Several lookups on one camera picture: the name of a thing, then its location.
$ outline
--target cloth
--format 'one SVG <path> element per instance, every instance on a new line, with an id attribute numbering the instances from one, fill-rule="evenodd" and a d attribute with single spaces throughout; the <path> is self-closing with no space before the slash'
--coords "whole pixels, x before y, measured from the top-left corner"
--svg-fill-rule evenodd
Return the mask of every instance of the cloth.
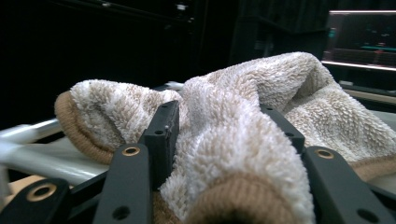
<path id="1" fill-rule="evenodd" d="M 260 104 L 280 111 L 307 147 L 337 150 L 363 180 L 396 171 L 396 133 L 308 53 L 194 77 L 180 94 L 86 80 L 55 102 L 76 148 L 109 163 L 116 147 L 137 141 L 160 104 L 180 101 L 175 169 L 156 197 L 164 202 L 154 203 L 158 223 L 315 222 L 302 161 Z"/>

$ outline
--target terry cloth fabric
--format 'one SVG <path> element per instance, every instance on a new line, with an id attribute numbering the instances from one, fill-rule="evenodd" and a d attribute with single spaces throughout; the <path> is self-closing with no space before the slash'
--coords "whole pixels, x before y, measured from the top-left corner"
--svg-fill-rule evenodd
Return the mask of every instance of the terry cloth fabric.
<path id="1" fill-rule="evenodd" d="M 314 222 L 300 157 L 260 104 L 283 113 L 307 147 L 337 150 L 363 180 L 396 172 L 396 133 L 302 52 L 194 77 L 181 96 L 86 80 L 58 97 L 55 114 L 76 148 L 109 163 L 171 100 L 180 101 L 180 133 L 175 169 L 155 197 L 157 223 Z"/>

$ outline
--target beige towel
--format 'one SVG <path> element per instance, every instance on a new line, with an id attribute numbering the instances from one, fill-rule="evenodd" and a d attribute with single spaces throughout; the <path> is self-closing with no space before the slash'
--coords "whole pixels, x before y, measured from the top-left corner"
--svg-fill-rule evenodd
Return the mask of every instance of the beige towel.
<path id="1" fill-rule="evenodd" d="M 337 150 L 362 179 L 396 172 L 396 133 L 307 53 L 194 77 L 182 96 L 87 80 L 58 97 L 55 113 L 79 150 L 109 163 L 114 149 L 136 142 L 157 106 L 171 100 L 180 101 L 180 135 L 175 170 L 157 197 L 164 202 L 154 204 L 158 223 L 314 222 L 305 168 L 260 103 L 282 112 L 306 146 Z"/>

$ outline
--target display screen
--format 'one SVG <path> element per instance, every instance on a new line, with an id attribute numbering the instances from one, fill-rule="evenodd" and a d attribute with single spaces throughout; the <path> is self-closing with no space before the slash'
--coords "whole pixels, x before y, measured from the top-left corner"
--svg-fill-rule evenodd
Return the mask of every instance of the display screen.
<path id="1" fill-rule="evenodd" d="M 322 62 L 396 71 L 396 11 L 330 11 Z"/>

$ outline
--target fluffy towel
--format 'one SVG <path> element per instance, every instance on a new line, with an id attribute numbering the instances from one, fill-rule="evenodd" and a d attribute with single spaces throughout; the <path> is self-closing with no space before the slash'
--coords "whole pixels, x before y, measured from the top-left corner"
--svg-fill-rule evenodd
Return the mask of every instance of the fluffy towel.
<path id="1" fill-rule="evenodd" d="M 337 150 L 363 180 L 396 171 L 396 133 L 307 53 L 194 77 L 181 96 L 87 80 L 58 97 L 55 113 L 79 150 L 109 163 L 114 149 L 136 142 L 156 108 L 171 100 L 180 101 L 180 134 L 175 169 L 155 196 L 157 223 L 314 222 L 300 157 L 260 104 L 282 112 L 307 147 Z"/>

